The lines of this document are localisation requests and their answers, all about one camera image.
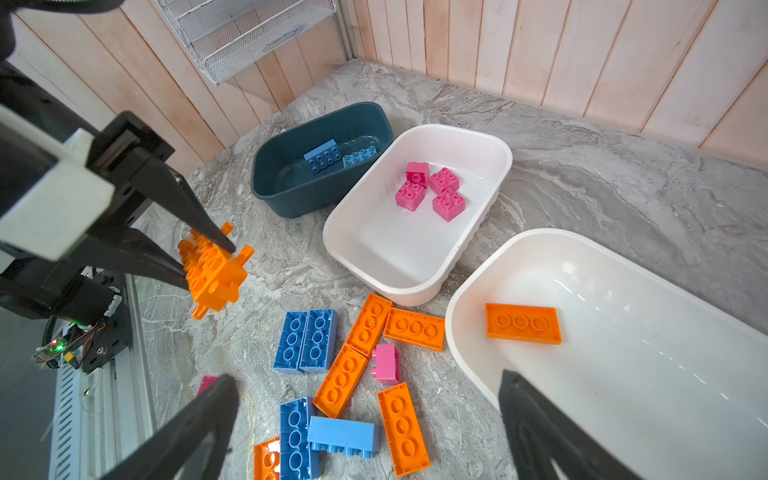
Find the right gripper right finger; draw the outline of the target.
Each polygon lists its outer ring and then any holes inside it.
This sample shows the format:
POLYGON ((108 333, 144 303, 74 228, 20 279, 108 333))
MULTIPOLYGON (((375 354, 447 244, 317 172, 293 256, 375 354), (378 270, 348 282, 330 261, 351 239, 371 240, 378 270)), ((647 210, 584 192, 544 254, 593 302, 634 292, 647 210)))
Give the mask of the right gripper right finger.
POLYGON ((502 373, 498 403, 520 479, 638 477, 520 373, 502 373))

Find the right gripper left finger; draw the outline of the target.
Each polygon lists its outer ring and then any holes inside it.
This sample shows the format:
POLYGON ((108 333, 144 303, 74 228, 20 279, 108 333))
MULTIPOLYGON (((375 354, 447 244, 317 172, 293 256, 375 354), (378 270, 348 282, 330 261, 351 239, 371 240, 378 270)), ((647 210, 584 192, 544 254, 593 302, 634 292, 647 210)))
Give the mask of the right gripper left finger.
POLYGON ((106 479, 217 479, 229 452, 240 395, 224 374, 128 458, 106 479))

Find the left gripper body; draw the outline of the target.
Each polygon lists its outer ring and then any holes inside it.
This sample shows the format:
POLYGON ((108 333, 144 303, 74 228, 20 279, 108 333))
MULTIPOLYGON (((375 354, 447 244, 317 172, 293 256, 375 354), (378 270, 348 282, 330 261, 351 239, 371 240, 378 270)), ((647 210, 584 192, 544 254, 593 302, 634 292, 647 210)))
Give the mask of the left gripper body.
POLYGON ((2 256, 78 263, 77 245, 92 229, 133 228, 152 203, 129 183, 135 148, 166 164, 175 152, 130 112, 96 129, 2 62, 2 256))

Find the long light blue lego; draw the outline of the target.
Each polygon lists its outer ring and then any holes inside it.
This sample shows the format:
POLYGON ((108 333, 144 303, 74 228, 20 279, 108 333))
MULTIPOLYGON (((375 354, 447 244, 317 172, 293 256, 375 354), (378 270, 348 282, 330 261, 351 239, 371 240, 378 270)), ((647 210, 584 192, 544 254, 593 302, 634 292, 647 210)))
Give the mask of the long light blue lego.
POLYGON ((377 155, 377 153, 378 153, 377 148, 373 145, 354 151, 351 154, 345 155, 342 158, 343 167, 348 168, 358 163, 374 158, 377 155))

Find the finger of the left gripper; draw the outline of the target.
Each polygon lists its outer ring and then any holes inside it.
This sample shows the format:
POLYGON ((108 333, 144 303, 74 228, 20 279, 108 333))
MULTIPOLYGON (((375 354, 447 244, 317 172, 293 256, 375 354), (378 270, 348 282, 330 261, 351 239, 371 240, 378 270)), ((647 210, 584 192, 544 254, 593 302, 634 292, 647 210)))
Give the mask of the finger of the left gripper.
POLYGON ((89 231, 77 245, 77 262, 188 289, 182 265, 144 233, 127 226, 89 231))
POLYGON ((143 148, 133 149, 129 158, 138 164, 129 180, 138 192, 223 250, 235 252, 235 245, 209 217, 181 174, 143 148))

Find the pink square lego brick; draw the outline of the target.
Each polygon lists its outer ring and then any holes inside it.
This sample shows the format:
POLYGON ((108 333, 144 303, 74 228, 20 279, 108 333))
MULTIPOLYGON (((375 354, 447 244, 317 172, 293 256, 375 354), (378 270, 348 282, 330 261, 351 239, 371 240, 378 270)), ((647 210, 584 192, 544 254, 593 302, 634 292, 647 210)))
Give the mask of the pink square lego brick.
POLYGON ((427 188, 430 166, 427 162, 409 162, 406 167, 406 180, 411 184, 427 188))

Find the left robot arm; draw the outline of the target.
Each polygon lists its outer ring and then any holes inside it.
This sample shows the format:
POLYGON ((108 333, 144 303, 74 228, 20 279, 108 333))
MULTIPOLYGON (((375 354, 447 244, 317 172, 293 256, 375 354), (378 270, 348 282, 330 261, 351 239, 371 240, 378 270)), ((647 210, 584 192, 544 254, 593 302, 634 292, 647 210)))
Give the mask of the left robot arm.
POLYGON ((46 331, 35 361, 56 367, 93 352, 127 311, 112 274, 189 289, 175 259, 133 227, 157 204, 224 253, 235 251, 168 159, 172 146, 129 111, 96 129, 11 65, 12 15, 21 9, 98 14, 114 1, 5 1, 1 5, 1 305, 48 324, 71 322, 80 337, 46 331))

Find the long orange technic lego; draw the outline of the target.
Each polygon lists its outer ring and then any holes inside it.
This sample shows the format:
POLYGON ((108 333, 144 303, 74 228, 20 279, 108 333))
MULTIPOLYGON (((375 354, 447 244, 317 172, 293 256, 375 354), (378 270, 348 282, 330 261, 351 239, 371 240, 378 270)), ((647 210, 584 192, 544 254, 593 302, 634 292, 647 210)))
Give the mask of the long orange technic lego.
POLYGON ((239 290, 247 278, 245 264, 254 254, 245 245, 238 254, 231 254, 212 241, 192 230, 178 244, 182 266, 195 308, 191 316, 202 320, 210 311, 221 311, 225 306, 237 303, 239 290))

